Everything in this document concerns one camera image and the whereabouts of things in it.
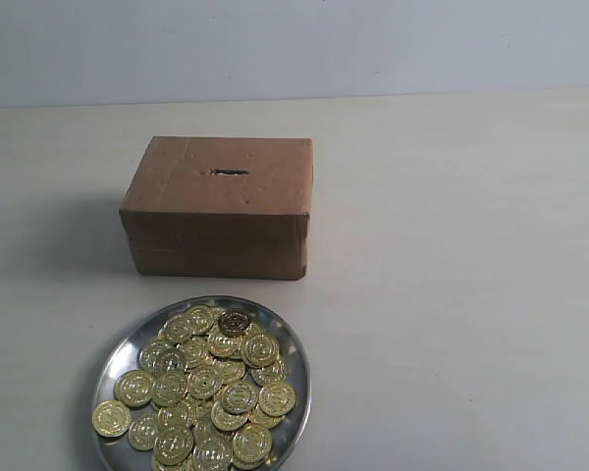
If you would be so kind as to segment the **gold coin with centre hole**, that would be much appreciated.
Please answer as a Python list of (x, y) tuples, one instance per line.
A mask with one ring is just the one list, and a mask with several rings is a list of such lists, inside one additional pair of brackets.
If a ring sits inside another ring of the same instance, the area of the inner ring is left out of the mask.
[(187, 393), (195, 399), (213, 396), (222, 385), (222, 376), (218, 368), (212, 365), (198, 366), (187, 377)]

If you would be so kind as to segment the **brown cardboard box with slot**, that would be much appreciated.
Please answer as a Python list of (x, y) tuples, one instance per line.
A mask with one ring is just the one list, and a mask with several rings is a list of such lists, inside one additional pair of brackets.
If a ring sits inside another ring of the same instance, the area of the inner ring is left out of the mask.
[(119, 214), (144, 276), (294, 281), (312, 187), (309, 138), (154, 136)]

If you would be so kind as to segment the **round steel plate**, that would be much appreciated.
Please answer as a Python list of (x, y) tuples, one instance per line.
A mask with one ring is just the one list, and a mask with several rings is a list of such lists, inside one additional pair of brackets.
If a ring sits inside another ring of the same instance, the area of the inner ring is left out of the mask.
[(311, 375), (305, 349), (295, 330), (278, 313), (252, 300), (228, 295), (204, 295), (162, 307), (125, 328), (106, 360), (97, 368), (97, 381), (91, 384), (89, 409), (115, 397), (114, 385), (122, 374), (138, 366), (138, 354), (155, 337), (172, 314), (197, 304), (242, 308), (260, 328), (280, 343), (288, 369), (288, 381), (296, 393), (296, 403), (286, 419), (275, 429), (273, 446), (261, 470), (283, 470), (295, 450), (308, 422), (311, 407)]

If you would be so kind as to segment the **gold coin upper right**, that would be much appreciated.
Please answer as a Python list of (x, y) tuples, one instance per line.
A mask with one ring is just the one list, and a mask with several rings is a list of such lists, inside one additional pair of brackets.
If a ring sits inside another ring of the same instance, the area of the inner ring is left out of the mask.
[(241, 358), (252, 368), (263, 368), (273, 364), (279, 356), (279, 343), (269, 334), (248, 337), (241, 345)]

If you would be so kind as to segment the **gold coin plate left edge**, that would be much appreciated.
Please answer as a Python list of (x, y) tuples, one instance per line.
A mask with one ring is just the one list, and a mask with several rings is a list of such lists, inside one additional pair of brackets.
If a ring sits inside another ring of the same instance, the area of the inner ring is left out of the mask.
[(99, 436), (116, 438), (129, 429), (132, 415), (130, 410), (119, 400), (106, 400), (94, 407), (91, 423)]

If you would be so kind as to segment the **gold coin left middle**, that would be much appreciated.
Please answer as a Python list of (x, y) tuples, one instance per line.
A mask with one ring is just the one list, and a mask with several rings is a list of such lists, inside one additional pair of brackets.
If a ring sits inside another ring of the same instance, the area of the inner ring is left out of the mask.
[(115, 383), (115, 397), (129, 408), (146, 405), (152, 398), (155, 378), (142, 370), (131, 370), (123, 374)]

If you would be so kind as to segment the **gold coin bottom centre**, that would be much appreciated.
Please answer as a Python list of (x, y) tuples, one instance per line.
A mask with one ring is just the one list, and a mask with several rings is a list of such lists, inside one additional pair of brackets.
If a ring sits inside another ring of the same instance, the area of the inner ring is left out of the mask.
[(192, 451), (193, 434), (182, 425), (164, 427), (159, 431), (153, 446), (155, 459), (163, 465), (181, 464)]

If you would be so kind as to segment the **gold coin bottom right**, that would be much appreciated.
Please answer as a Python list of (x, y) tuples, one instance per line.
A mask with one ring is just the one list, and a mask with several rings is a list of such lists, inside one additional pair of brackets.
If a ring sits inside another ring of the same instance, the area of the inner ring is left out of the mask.
[(264, 426), (248, 423), (232, 440), (234, 455), (241, 461), (254, 462), (265, 458), (272, 448), (272, 435)]

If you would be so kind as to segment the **gold coin right middle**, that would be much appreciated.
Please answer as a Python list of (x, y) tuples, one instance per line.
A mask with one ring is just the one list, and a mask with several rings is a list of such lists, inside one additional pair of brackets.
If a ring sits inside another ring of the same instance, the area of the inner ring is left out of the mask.
[(294, 388), (286, 381), (276, 381), (261, 388), (258, 395), (260, 409), (271, 417), (289, 413), (295, 406)]

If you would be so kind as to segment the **dark bronze coin top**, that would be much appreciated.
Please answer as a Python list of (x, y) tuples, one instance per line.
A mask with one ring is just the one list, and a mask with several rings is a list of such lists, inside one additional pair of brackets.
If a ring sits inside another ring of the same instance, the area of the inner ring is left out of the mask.
[(239, 309), (226, 309), (218, 318), (220, 331), (228, 337), (242, 336), (250, 325), (248, 315)]

